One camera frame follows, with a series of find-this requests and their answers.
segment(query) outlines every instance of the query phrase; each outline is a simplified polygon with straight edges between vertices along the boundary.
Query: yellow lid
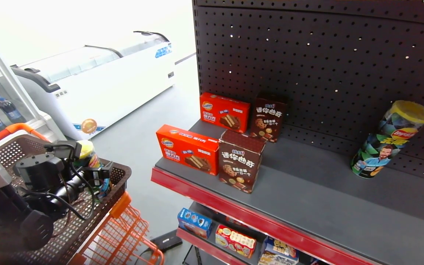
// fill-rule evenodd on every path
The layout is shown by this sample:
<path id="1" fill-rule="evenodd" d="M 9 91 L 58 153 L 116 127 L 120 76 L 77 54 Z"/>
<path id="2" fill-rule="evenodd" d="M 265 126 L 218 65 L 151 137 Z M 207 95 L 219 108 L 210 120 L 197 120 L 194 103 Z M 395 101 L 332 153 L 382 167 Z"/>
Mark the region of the yellow lid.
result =
<path id="1" fill-rule="evenodd" d="M 391 111 L 412 123 L 424 124 L 424 106 L 415 102 L 397 100 L 392 105 Z"/>
<path id="2" fill-rule="evenodd" d="M 79 140 L 78 143 L 81 144 L 81 154 L 79 155 L 80 159 L 86 158 L 88 155 L 91 154 L 92 151 L 94 151 L 94 145 L 92 141 Z"/>

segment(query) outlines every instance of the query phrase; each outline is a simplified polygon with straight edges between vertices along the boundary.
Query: orange snack box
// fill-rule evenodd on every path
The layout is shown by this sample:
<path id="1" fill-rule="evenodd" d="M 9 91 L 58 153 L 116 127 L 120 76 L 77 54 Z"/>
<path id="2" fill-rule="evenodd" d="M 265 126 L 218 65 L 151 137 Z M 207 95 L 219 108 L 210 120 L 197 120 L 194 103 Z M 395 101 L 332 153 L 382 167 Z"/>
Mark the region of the orange snack box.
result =
<path id="1" fill-rule="evenodd" d="M 248 124 L 250 104 L 234 99 L 202 93 L 199 98 L 202 121 L 244 133 Z"/>
<path id="2" fill-rule="evenodd" d="M 247 258 L 251 258 L 256 248 L 256 239 L 249 238 L 225 225 L 219 225 L 217 228 L 215 243 Z"/>
<path id="3" fill-rule="evenodd" d="M 166 124 L 156 132 L 156 137 L 165 158 L 217 175 L 218 139 Z"/>

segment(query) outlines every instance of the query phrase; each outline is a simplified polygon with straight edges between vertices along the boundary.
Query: brown cookie box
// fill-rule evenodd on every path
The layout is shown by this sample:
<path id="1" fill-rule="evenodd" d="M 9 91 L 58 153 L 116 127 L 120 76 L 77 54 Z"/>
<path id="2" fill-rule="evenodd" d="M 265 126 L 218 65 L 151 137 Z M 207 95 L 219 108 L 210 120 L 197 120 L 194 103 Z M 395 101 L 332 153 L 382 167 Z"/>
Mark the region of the brown cookie box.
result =
<path id="1" fill-rule="evenodd" d="M 250 136 L 276 142 L 286 115 L 287 100 L 282 95 L 260 92 L 254 103 Z"/>
<path id="2" fill-rule="evenodd" d="M 223 183 L 251 193 L 256 183 L 265 143 L 227 130 L 219 139 L 219 179 Z"/>

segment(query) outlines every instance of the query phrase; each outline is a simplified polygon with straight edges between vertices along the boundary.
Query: lay's chip can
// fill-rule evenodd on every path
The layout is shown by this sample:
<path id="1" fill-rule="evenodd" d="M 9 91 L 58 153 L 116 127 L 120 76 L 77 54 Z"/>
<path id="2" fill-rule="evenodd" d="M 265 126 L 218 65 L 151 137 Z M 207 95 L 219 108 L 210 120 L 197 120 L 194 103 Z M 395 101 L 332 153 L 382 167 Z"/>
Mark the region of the lay's chip can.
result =
<path id="1" fill-rule="evenodd" d="M 369 134 L 351 161 L 352 171 L 373 178 L 424 125 L 424 106 L 398 100 L 385 113 L 375 134 Z"/>

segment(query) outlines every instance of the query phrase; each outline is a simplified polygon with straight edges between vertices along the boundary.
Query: cart handle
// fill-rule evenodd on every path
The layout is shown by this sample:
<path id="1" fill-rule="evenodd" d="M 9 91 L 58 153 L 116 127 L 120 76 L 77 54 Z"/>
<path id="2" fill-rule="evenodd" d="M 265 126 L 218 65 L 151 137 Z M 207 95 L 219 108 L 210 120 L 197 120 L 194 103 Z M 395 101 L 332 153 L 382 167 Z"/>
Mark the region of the cart handle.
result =
<path id="1" fill-rule="evenodd" d="M 45 136 L 43 136 L 41 133 L 39 133 L 34 128 L 30 127 L 25 123 L 11 124 L 7 126 L 4 130 L 0 131 L 0 141 L 6 136 L 9 136 L 19 130 L 27 131 L 29 134 L 33 134 L 44 141 L 50 142 L 47 138 L 45 138 Z"/>

